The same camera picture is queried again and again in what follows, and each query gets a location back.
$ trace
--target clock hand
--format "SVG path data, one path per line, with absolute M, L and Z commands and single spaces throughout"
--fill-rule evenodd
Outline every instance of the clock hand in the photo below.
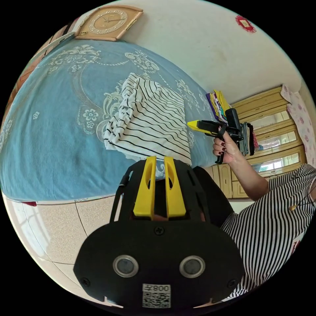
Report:
M 116 20 L 109 20 L 108 22 L 112 22 L 112 21 L 121 21 L 123 19 L 116 19 Z

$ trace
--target white wall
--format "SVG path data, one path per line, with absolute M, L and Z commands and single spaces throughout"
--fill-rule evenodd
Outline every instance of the white wall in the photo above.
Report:
M 316 135 L 316 106 L 304 80 L 302 80 L 302 86 L 299 90 L 299 94 L 306 105 L 310 121 L 312 122 L 314 134 Z
M 283 50 L 257 26 L 254 34 L 243 30 L 234 12 L 198 0 L 114 3 L 144 10 L 125 41 L 170 60 L 206 91 L 222 90 L 230 103 L 282 83 L 300 89 L 301 76 Z
M 244 208 L 250 206 L 254 203 L 254 201 L 249 202 L 229 202 L 231 207 L 233 208 L 234 212 L 239 214 Z

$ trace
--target blue bedspread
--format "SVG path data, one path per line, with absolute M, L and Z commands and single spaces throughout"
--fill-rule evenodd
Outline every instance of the blue bedspread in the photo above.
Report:
M 106 150 L 102 130 L 134 72 L 180 94 L 186 121 L 215 120 L 205 91 L 163 57 L 134 44 L 69 38 L 35 68 L 16 95 L 0 134 L 0 185 L 23 201 L 115 193 L 135 161 Z M 211 166 L 213 140 L 188 129 L 193 167 Z M 164 175 L 157 165 L 156 175 Z

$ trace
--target glass window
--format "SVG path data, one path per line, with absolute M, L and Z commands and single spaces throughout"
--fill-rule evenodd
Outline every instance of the glass window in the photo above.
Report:
M 290 156 L 262 162 L 260 164 L 252 165 L 253 169 L 257 172 L 270 171 L 281 167 L 289 166 L 299 162 L 299 154 L 295 153 Z
M 282 134 L 282 135 L 279 135 L 276 137 L 262 139 L 262 140 L 258 141 L 259 148 L 256 151 L 273 148 L 276 146 L 280 146 L 283 144 L 294 142 L 296 140 L 297 140 L 297 138 L 296 138 L 296 134 L 294 131 L 289 132 L 289 133 L 285 133 L 285 134 Z
M 276 113 L 276 114 L 273 114 L 273 115 L 266 116 L 265 118 L 257 119 L 255 121 L 251 122 L 251 125 L 253 126 L 253 129 L 256 130 L 258 128 L 262 128 L 262 127 L 265 127 L 265 126 L 269 126 L 269 125 L 272 125 L 272 124 L 276 124 L 276 123 L 279 123 L 279 122 L 286 121 L 287 119 L 290 119 L 290 117 L 288 115 L 288 112 L 287 111 L 283 111 L 283 112 L 280 112 L 280 113 Z

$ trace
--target striped shirt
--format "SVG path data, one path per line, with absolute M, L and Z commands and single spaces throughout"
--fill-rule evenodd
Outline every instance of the striped shirt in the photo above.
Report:
M 309 194 L 315 180 L 316 169 L 304 164 L 270 179 L 268 194 L 227 218 L 222 229 L 239 248 L 245 274 L 224 301 L 261 285 L 287 262 L 315 213 L 316 203 Z
M 143 159 L 170 156 L 191 164 L 183 98 L 134 73 L 124 81 L 122 97 L 105 127 L 106 149 Z

